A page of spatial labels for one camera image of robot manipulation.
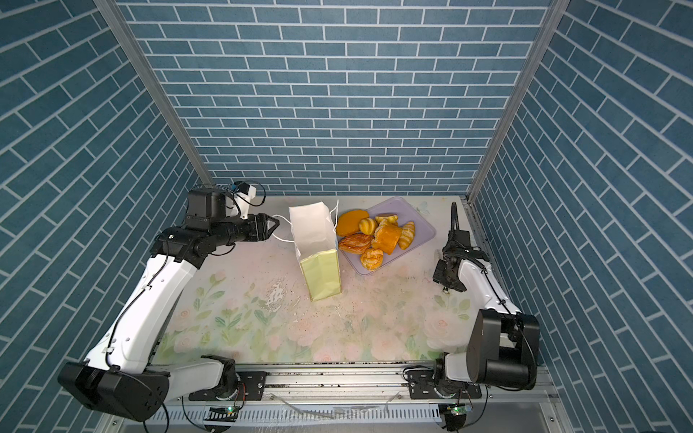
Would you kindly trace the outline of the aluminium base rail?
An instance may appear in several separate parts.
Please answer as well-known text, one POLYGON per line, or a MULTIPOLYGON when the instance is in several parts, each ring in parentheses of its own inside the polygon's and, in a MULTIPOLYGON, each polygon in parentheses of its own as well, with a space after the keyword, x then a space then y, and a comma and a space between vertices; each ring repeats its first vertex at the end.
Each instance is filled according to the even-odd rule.
MULTIPOLYGON (((355 364, 240 364, 241 371, 267 372, 265 391, 261 401, 228 400, 193 402, 196 404, 280 404, 314 405, 392 405, 399 403, 478 403, 485 389, 480 385, 482 397, 476 400, 432 399, 413 400, 402 378, 402 370, 411 366, 440 370, 434 361, 355 364)), ((166 404, 176 401, 191 403, 189 394, 214 387, 222 373, 222 366, 214 360, 200 359, 185 364, 149 366, 146 373, 158 373, 169 382, 166 404)))

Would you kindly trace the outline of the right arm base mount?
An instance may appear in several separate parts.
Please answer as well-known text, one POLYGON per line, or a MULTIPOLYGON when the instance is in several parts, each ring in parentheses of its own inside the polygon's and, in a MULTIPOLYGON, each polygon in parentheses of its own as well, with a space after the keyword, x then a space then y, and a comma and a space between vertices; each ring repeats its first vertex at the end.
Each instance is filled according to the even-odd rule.
POLYGON ((476 400, 482 397, 479 385, 450 380, 442 371, 431 367, 406 367, 402 370, 402 378, 413 400, 476 400))

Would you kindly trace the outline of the glazed brown pastry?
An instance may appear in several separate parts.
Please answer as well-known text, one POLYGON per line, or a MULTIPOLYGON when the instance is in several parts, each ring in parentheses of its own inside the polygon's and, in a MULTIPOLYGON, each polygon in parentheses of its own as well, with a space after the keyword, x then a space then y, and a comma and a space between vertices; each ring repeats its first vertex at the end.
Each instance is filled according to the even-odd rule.
POLYGON ((339 241, 339 249, 350 254, 364 254, 372 246, 373 236, 356 233, 339 241))

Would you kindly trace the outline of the striped oval bread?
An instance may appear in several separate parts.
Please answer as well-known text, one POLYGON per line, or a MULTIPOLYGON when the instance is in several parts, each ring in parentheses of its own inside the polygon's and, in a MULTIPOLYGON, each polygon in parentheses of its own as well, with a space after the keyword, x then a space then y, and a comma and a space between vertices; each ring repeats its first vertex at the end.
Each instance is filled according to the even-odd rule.
POLYGON ((402 233, 398 240, 398 246, 402 250, 408 249, 415 238, 416 227, 413 221, 409 221, 402 226, 402 233))

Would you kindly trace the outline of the lavender tray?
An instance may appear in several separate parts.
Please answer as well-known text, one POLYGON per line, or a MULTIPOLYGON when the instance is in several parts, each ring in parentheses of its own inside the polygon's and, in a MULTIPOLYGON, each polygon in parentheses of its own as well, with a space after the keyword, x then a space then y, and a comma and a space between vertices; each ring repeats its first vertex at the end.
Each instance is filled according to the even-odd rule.
MULTIPOLYGON (((416 233, 415 233, 415 238, 414 238, 411 246, 406 250, 402 250, 397 245, 397 247, 395 248, 395 251, 392 254, 384 254, 384 261, 383 261, 382 266, 379 269, 381 269, 382 267, 388 265, 389 263, 392 263, 393 261, 403 257, 405 254, 412 252, 414 249, 428 243, 429 241, 433 240, 436 236, 435 228, 412 205, 410 205, 404 198, 400 198, 400 197, 390 198, 389 200, 385 200, 385 201, 383 201, 377 205, 374 205, 373 207, 370 207, 369 209, 366 209, 365 207, 357 207, 356 209, 363 209, 363 210, 367 211, 370 218, 375 218, 376 216, 379 216, 379 215, 397 214, 397 216, 398 216, 397 226, 400 228, 402 228, 402 226, 409 221, 413 221, 415 223, 416 233)), ((359 274, 369 275, 369 274, 372 274, 373 272, 376 272, 379 270, 379 269, 374 270, 374 271, 366 270, 362 266, 361 261, 360 261, 361 254, 350 254, 350 253, 346 253, 343 251, 341 251, 341 252, 345 255, 348 262, 350 262, 352 264, 354 269, 359 274)))

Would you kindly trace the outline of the square orange toast bread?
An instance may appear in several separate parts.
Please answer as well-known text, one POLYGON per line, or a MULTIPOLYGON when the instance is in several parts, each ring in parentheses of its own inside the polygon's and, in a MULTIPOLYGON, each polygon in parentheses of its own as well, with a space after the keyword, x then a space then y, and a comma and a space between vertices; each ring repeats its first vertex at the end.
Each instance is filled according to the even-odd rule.
POLYGON ((385 254, 392 254, 398 245, 402 235, 402 229, 396 224, 381 224, 375 229, 372 247, 382 250, 385 254))

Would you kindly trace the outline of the round orange flat bread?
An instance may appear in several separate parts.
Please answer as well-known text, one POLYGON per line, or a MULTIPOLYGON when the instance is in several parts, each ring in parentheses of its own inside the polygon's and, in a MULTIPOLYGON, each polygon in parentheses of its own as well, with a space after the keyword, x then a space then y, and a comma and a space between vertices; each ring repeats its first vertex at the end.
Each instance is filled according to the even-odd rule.
POLYGON ((363 209, 355 209, 343 213, 337 219, 337 236, 346 237, 359 233, 359 223, 366 218, 369 218, 369 214, 363 209))

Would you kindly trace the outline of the paper gift bag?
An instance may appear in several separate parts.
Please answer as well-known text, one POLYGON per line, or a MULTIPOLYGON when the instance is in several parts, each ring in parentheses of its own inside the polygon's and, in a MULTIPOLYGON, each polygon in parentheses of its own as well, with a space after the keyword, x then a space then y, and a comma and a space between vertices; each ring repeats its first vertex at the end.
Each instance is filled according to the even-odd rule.
POLYGON ((293 244, 301 273, 306 281, 311 301, 322 301, 341 294, 341 272, 337 252, 336 223, 333 213, 324 202, 289 207, 289 217, 274 215, 290 226, 292 238, 274 237, 293 244))

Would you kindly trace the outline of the yellow orange croissant bun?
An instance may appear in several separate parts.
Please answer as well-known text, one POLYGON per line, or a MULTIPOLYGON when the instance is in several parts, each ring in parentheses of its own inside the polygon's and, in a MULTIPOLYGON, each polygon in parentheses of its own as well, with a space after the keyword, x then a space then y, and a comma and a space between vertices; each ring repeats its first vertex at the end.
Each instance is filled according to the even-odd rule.
POLYGON ((397 214, 386 214, 379 215, 375 217, 378 225, 397 225, 398 216, 397 214))

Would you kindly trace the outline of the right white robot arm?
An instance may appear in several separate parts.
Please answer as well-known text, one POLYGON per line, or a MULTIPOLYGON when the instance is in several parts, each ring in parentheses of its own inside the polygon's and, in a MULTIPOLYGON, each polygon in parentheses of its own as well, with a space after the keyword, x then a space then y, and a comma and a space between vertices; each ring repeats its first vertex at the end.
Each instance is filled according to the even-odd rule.
POLYGON ((472 247, 446 247, 433 280, 445 289, 467 292, 480 305, 467 349, 442 358, 449 382, 485 384, 505 391, 534 388, 540 358, 538 319, 512 303, 494 276, 488 256, 472 247))

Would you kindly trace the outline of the yellow shell bun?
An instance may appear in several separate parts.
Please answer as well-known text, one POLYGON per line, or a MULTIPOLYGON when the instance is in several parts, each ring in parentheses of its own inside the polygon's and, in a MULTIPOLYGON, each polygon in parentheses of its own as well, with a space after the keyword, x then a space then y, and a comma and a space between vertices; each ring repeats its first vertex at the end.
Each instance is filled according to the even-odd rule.
POLYGON ((364 218, 358 223, 358 229, 367 236, 373 236, 379 223, 375 218, 364 218))

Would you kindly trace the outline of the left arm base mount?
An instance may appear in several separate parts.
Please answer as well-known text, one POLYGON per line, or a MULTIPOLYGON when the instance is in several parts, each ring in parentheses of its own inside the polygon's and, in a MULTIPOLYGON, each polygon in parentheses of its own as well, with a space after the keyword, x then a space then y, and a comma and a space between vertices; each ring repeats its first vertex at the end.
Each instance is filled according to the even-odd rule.
POLYGON ((236 361, 217 355, 204 355, 203 360, 214 360, 221 364, 222 373, 218 383, 211 388, 189 394, 192 402, 216 402, 228 400, 261 401, 265 391, 267 372, 236 370, 236 361))

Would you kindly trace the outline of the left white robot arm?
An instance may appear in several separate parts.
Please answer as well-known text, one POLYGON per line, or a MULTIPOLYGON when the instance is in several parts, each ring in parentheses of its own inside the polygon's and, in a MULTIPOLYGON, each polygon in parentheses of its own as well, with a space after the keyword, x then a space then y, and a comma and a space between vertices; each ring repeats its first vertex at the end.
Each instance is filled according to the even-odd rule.
POLYGON ((234 399, 240 379, 232 359, 205 355, 198 361, 153 367, 150 358, 182 291, 218 247, 262 242, 279 227, 277 218, 203 218, 199 225, 170 227, 157 236, 143 276, 99 342, 80 362, 61 368, 58 382, 84 407, 144 422, 166 402, 202 393, 234 399))

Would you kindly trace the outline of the small round knotted bun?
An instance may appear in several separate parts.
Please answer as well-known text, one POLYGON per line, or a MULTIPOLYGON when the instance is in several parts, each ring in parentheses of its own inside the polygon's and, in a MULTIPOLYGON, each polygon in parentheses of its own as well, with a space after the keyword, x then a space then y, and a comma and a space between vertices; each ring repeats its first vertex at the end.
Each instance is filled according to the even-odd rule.
POLYGON ((362 266, 368 271, 379 269, 384 261, 384 251, 381 249, 369 248, 360 256, 362 266))

